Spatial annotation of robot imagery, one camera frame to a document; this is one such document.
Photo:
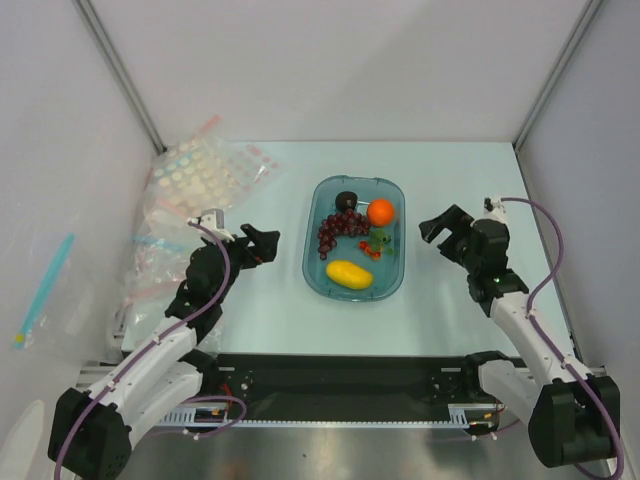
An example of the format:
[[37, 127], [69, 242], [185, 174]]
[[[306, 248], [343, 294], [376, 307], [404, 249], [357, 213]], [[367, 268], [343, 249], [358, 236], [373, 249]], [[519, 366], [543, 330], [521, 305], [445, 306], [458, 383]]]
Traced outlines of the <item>teal transparent plastic tray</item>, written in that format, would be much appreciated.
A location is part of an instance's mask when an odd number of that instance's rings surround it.
[[405, 269], [405, 197], [391, 181], [338, 175], [312, 196], [302, 261], [321, 296], [378, 301], [401, 285]]

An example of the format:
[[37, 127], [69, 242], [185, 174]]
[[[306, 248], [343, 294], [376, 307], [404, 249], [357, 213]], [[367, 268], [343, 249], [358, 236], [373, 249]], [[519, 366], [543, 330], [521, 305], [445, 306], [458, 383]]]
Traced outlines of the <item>clear zip bag red dots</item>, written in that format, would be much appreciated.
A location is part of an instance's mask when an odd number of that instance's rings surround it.
[[123, 355], [130, 354], [165, 317], [165, 310], [185, 279], [192, 252], [204, 245], [198, 230], [188, 223], [216, 208], [215, 203], [146, 200], [139, 229], [132, 236], [132, 266], [125, 276], [120, 310]]

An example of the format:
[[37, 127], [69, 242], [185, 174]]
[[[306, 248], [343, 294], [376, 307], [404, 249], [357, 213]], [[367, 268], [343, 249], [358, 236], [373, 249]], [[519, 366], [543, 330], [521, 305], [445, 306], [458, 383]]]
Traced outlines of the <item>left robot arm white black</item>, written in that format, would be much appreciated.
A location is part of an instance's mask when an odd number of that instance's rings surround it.
[[246, 416], [242, 399], [223, 394], [216, 359], [197, 347], [221, 318], [239, 273], [275, 260], [280, 234], [244, 224], [241, 236], [222, 240], [201, 218], [188, 224], [204, 244], [191, 254], [164, 319], [102, 379], [84, 391], [69, 388], [58, 399], [48, 445], [54, 478], [64, 470], [83, 479], [117, 478], [137, 443], [183, 403], [239, 406], [237, 414], [224, 413], [211, 435]]

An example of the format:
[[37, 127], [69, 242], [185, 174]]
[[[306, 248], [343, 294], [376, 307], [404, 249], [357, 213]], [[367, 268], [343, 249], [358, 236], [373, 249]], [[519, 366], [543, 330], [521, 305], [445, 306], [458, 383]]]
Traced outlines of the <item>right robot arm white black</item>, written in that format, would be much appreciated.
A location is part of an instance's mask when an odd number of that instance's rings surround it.
[[498, 351], [467, 356], [461, 376], [463, 393], [473, 401], [489, 396], [501, 401], [527, 427], [538, 460], [549, 468], [615, 459], [612, 478], [624, 471], [620, 438], [620, 390], [598, 376], [571, 352], [561, 350], [546, 333], [529, 289], [508, 266], [510, 232], [506, 197], [487, 198], [484, 215], [471, 217], [452, 205], [419, 225], [432, 242], [443, 231], [440, 254], [463, 267], [469, 294], [509, 338], [527, 371], [521, 372]]

